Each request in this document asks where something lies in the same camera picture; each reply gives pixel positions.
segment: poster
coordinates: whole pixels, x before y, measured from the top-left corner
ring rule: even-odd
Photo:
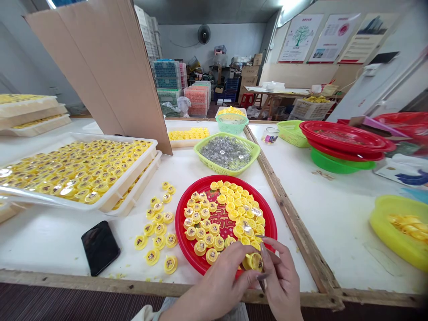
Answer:
[[[363,64],[396,19],[393,13],[368,13],[338,63]]]
[[[278,63],[303,63],[324,15],[298,15],[291,20]]]
[[[354,32],[359,17],[360,13],[330,15],[309,63],[333,63]]]

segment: red plate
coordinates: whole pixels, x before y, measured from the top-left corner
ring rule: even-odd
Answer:
[[[235,183],[236,185],[242,186],[242,188],[246,189],[250,195],[254,196],[254,200],[259,203],[260,209],[263,211],[263,217],[266,220],[265,226],[265,235],[271,237],[273,239],[277,239],[276,234],[276,222],[266,200],[262,195],[251,185],[240,180],[239,178],[228,176],[228,175],[212,175],[201,178],[200,180],[194,182],[190,187],[184,192],[181,197],[176,211],[175,217],[175,231],[177,234],[178,244],[180,245],[181,250],[183,251],[184,256],[188,260],[188,262],[202,275],[205,275],[206,271],[210,268],[210,265],[207,263],[204,256],[197,256],[194,251],[194,245],[196,240],[189,241],[185,236],[185,229],[183,227],[184,220],[186,217],[184,216],[184,210],[187,207],[187,201],[191,198],[193,192],[202,193],[205,192],[208,200],[210,202],[217,203],[217,212],[211,213],[210,221],[212,223],[217,223],[220,226],[220,234],[224,239],[227,238],[228,235],[233,236],[233,227],[235,226],[235,222],[231,221],[225,210],[226,205],[220,205],[217,202],[217,196],[220,194],[219,190],[211,191],[210,185],[214,181],[223,180],[223,182]],[[275,250],[266,245],[268,249],[275,252]],[[242,273],[241,270],[236,272],[236,275],[239,276]]]
[[[356,161],[356,162],[380,161],[385,158],[385,154],[382,152],[371,153],[371,154],[364,154],[364,153],[348,154],[343,151],[319,144],[316,141],[313,141],[309,138],[308,138],[308,143],[315,149],[319,150],[320,152],[323,152],[324,154],[337,157],[346,161],[349,161],[349,160]]]
[[[396,148],[394,143],[379,135],[348,125],[307,121],[299,126],[307,138],[348,153],[391,152]]]

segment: small glass jar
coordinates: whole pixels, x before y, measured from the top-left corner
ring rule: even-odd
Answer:
[[[280,131],[277,128],[268,127],[263,132],[262,141],[267,144],[273,144],[276,142],[276,139],[278,138],[279,134]]]

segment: smartphone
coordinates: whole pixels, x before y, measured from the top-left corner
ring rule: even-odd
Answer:
[[[83,234],[82,243],[91,276],[97,276],[104,271],[120,254],[107,221],[102,221]]]

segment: person's hand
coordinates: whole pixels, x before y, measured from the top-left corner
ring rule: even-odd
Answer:
[[[251,284],[264,276],[258,271],[250,270],[235,280],[236,271],[245,254],[254,252],[257,252],[254,247],[242,245],[240,242],[227,247],[206,272],[202,281],[163,312],[159,321],[208,321],[221,318],[231,311]]]
[[[262,237],[266,244],[277,250],[280,256],[260,244],[264,271],[266,297],[277,321],[303,321],[300,311],[300,280],[290,250],[278,241]]]

